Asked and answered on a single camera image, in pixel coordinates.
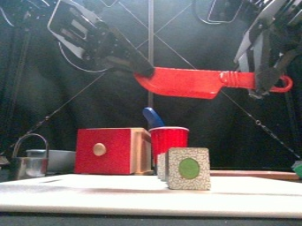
black backdrop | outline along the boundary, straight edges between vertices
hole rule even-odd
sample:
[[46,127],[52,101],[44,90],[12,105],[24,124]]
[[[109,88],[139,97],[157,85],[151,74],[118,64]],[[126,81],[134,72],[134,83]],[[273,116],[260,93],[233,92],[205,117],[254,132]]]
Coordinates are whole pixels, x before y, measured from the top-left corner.
[[[147,0],[99,1],[99,16],[119,28],[146,57],[154,53],[155,66],[234,70],[246,21],[238,18],[233,23],[211,26],[197,20],[191,0],[155,0],[154,4],[153,49],[147,41]],[[52,10],[50,7],[44,17],[15,27],[0,18],[0,135],[2,151],[7,150],[8,157],[18,137],[98,76],[79,71],[63,58],[46,27]],[[297,59],[289,68],[296,81],[293,91],[270,94],[264,100],[252,99],[246,90],[234,88],[225,88],[214,100],[154,95],[154,108],[166,124],[187,127],[189,145],[210,149],[213,169],[290,170],[296,156],[256,125],[248,113],[300,154],[300,62]],[[147,104],[147,91],[133,74],[106,74],[35,132],[46,136],[52,149],[75,151],[79,128],[147,128],[142,115]],[[28,140],[23,149],[42,147],[43,143]]]

pot handle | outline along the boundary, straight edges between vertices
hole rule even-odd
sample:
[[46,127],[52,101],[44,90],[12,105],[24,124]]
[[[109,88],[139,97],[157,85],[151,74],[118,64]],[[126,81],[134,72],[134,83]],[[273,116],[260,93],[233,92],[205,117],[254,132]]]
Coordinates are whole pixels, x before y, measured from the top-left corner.
[[19,152],[19,148],[24,142],[24,140],[28,138],[28,137],[39,137],[43,142],[46,143],[46,158],[48,159],[48,152],[50,152],[50,145],[48,145],[48,142],[46,140],[46,138],[40,135],[40,134],[36,134],[36,133],[28,133],[26,134],[23,137],[19,138],[18,142],[15,143],[15,151],[14,151],[14,158],[16,158],[16,155],[18,155],[18,152]]

red cup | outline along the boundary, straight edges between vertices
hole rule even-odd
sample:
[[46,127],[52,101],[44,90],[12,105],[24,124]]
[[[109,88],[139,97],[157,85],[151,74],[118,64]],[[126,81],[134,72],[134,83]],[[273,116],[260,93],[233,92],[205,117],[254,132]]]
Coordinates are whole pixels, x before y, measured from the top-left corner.
[[154,162],[157,156],[166,153],[171,147],[187,147],[189,129],[177,126],[157,127],[150,130]]

white cutting board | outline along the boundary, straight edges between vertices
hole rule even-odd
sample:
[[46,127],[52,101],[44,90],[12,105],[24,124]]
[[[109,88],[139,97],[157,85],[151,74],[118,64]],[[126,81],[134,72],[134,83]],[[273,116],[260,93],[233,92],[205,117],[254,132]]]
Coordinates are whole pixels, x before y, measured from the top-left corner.
[[157,176],[63,175],[2,183],[0,211],[302,218],[302,184],[211,177],[211,191],[185,191]]

red wooden box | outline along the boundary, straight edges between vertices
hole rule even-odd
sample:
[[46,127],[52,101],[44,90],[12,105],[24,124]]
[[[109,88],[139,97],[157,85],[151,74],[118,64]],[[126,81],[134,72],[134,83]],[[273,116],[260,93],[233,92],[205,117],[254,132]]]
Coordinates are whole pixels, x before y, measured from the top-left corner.
[[143,128],[79,129],[75,173],[129,175],[150,171],[150,134]]

